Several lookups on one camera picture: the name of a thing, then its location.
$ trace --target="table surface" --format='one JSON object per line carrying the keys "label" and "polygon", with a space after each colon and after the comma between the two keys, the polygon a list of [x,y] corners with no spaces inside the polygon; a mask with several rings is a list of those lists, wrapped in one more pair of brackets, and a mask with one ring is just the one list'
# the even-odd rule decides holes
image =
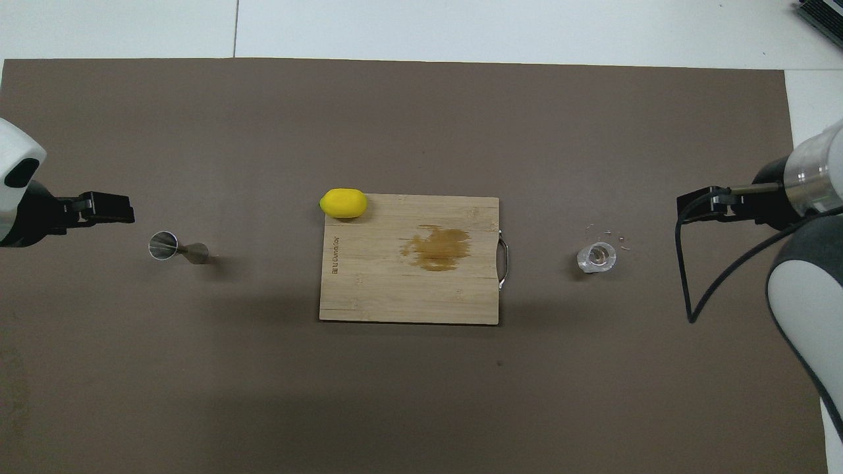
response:
{"label": "table surface", "polygon": [[843,52],[784,0],[0,3],[0,59],[232,56],[778,68],[795,143],[843,110]]}
{"label": "table surface", "polygon": [[[26,368],[20,441],[39,472],[824,467],[815,390],[757,284],[772,253],[689,326],[666,231],[682,192],[792,149],[780,71],[234,58],[5,73],[3,116],[56,150],[39,179],[126,193],[137,215],[3,258],[0,333]],[[338,186],[499,197],[502,324],[318,321],[317,201]],[[217,264],[153,260],[162,229]],[[695,294],[772,231],[724,232],[686,232]],[[612,271],[580,271],[579,249],[620,237]]]}

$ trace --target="cutting board handle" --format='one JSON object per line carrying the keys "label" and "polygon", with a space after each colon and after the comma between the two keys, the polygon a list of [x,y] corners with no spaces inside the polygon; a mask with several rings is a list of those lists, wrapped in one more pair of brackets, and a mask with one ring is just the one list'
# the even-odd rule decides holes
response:
{"label": "cutting board handle", "polygon": [[509,274],[509,245],[503,239],[503,231],[500,229],[497,230],[497,246],[503,248],[503,276],[498,272],[497,277],[497,289],[500,291],[503,289],[503,283],[507,281],[507,275]]}

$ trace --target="small glass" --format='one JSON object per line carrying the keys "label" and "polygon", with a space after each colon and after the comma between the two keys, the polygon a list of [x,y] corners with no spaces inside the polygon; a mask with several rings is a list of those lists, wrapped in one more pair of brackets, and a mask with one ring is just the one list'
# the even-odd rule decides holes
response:
{"label": "small glass", "polygon": [[588,245],[577,253],[577,264],[586,273],[607,272],[617,259],[615,248],[605,242]]}

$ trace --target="black cable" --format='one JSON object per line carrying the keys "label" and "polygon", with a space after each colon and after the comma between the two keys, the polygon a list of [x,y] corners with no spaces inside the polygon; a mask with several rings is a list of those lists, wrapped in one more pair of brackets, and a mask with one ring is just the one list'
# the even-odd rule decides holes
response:
{"label": "black cable", "polygon": [[674,230],[674,239],[676,240],[676,260],[679,261],[679,278],[682,280],[682,296],[685,297],[685,313],[688,315],[688,322],[690,323],[693,323],[694,321],[691,320],[692,311],[690,306],[690,294],[688,292],[688,276],[685,274],[685,256],[682,254],[682,224],[685,223],[685,220],[691,212],[702,203],[709,202],[713,197],[725,196],[731,192],[731,189],[724,187],[697,197],[682,209],[682,212],[679,213],[679,218],[676,219],[676,228]]}
{"label": "black cable", "polygon": [[694,324],[696,322],[697,318],[700,317],[700,313],[702,312],[703,307],[705,307],[706,303],[708,302],[708,299],[714,294],[714,292],[717,291],[717,288],[719,288],[720,285],[726,280],[726,278],[728,278],[735,270],[738,269],[738,267],[743,265],[747,260],[749,260],[750,258],[758,255],[761,251],[763,251],[767,247],[775,244],[776,242],[778,242],[782,239],[785,239],[787,236],[793,234],[794,232],[796,232],[797,230],[802,228],[803,225],[805,225],[805,224],[807,224],[807,223],[809,223],[809,222],[811,222],[815,219],[843,214],[843,206],[840,206],[840,207],[835,207],[833,209],[825,211],[824,213],[819,213],[819,214],[814,214],[812,216],[808,216],[808,217],[804,218],[803,220],[801,220],[799,222],[791,224],[787,228],[783,229],[781,232],[776,233],[775,235],[773,235],[769,239],[766,239],[766,240],[762,241],[761,243],[759,243],[758,245],[756,245],[755,247],[749,249],[746,253],[744,253],[743,255],[738,257],[737,260],[732,262],[731,265],[726,267],[726,270],[723,270],[722,273],[720,273],[720,275],[717,278],[715,278],[714,282],[711,283],[711,285],[708,287],[706,292],[702,294],[702,298],[700,298],[700,302],[697,303],[696,308],[691,310],[690,296],[689,296],[689,292],[688,292],[688,277],[685,275],[685,259],[682,255],[682,237],[681,237],[681,230],[680,229],[681,229],[682,224],[684,223],[685,219],[688,217],[688,214],[690,214],[690,212],[695,207],[699,206],[704,201],[706,201],[708,199],[711,199],[712,197],[722,196],[724,194],[729,194],[731,192],[732,192],[732,190],[730,190],[729,188],[723,188],[723,189],[720,189],[720,190],[717,190],[717,191],[712,191],[712,192],[706,194],[705,196],[701,196],[701,197],[695,199],[693,202],[691,202],[690,204],[685,206],[684,209],[682,209],[682,213],[679,214],[679,218],[677,219],[677,222],[676,222],[676,232],[675,232],[676,256],[677,256],[677,259],[679,260],[679,277],[682,279],[682,294],[685,297],[685,313],[688,316],[688,322],[690,324]]}

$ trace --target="metal handle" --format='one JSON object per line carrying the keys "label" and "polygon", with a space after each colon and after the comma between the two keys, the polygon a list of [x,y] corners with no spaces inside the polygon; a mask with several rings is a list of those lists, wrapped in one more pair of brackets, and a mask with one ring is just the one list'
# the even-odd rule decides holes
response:
{"label": "metal handle", "polygon": [[505,265],[503,276],[497,281],[497,290],[500,291],[503,289],[503,283],[507,281],[507,275],[509,274],[509,245],[503,240],[503,231],[500,229],[497,230],[497,244],[503,247],[503,263]]}

